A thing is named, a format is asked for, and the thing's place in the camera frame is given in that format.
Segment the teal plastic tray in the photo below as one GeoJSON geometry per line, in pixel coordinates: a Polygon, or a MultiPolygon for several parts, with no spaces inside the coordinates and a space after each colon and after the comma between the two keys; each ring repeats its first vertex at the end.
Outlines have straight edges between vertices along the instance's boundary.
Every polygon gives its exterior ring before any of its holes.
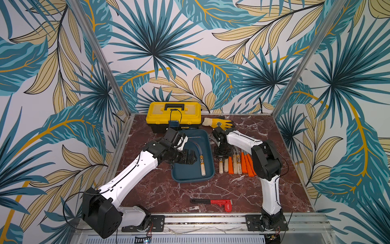
{"type": "Polygon", "coordinates": [[[191,165],[175,163],[171,170],[172,179],[178,183],[198,183],[212,179],[215,175],[215,167],[208,133],[202,129],[184,130],[184,133],[189,138],[184,149],[194,150],[198,160],[191,165]],[[198,143],[202,149],[206,169],[205,176],[201,176],[200,156],[192,142],[198,143]]]}

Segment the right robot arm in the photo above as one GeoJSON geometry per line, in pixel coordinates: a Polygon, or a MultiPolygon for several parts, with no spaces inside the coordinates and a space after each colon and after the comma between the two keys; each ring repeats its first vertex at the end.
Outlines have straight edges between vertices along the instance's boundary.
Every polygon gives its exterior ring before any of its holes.
{"type": "Polygon", "coordinates": [[[288,221],[285,219],[279,197],[279,180],[282,163],[279,152],[271,140],[255,139],[239,131],[221,127],[213,129],[212,135],[217,141],[217,152],[228,155],[237,147],[251,156],[251,169],[260,178],[262,186],[261,218],[257,221],[248,220],[251,231],[285,231],[288,230],[288,221]]]}

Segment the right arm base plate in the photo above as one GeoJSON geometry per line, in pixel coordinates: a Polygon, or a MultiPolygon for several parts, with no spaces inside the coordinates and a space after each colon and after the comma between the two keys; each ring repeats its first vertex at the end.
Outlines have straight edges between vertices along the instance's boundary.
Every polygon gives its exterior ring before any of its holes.
{"type": "Polygon", "coordinates": [[[287,220],[284,215],[276,214],[245,215],[245,222],[248,231],[285,231],[288,230],[287,220]]]}

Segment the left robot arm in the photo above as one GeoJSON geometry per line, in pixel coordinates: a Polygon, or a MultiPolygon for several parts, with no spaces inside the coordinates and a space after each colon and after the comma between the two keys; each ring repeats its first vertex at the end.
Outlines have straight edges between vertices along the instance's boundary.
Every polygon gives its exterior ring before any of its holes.
{"type": "Polygon", "coordinates": [[[133,226],[146,230],[150,214],[140,206],[125,210],[121,204],[129,192],[162,162],[194,164],[193,150],[185,149],[185,133],[169,128],[164,137],[144,145],[135,160],[115,178],[97,190],[90,188],[82,196],[82,219],[101,238],[106,239],[118,229],[133,226]]]}

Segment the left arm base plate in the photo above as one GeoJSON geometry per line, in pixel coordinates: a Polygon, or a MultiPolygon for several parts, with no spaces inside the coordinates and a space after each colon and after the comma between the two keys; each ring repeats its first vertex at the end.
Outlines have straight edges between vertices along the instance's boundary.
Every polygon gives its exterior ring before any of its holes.
{"type": "Polygon", "coordinates": [[[145,220],[139,226],[126,226],[122,227],[122,232],[138,233],[138,232],[163,232],[165,226],[164,215],[151,215],[147,216],[145,220]]]}

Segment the wooden sickle blue sheath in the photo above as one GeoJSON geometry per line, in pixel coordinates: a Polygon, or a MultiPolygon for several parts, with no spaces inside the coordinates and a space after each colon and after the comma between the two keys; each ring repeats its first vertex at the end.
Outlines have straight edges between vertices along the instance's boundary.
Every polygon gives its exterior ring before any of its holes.
{"type": "Polygon", "coordinates": [[[205,163],[204,163],[204,157],[203,157],[203,152],[202,152],[202,149],[200,147],[200,145],[196,142],[192,142],[195,147],[197,148],[197,151],[199,153],[199,156],[200,156],[200,168],[201,168],[201,176],[205,176],[206,175],[206,169],[205,169],[205,163]]]}

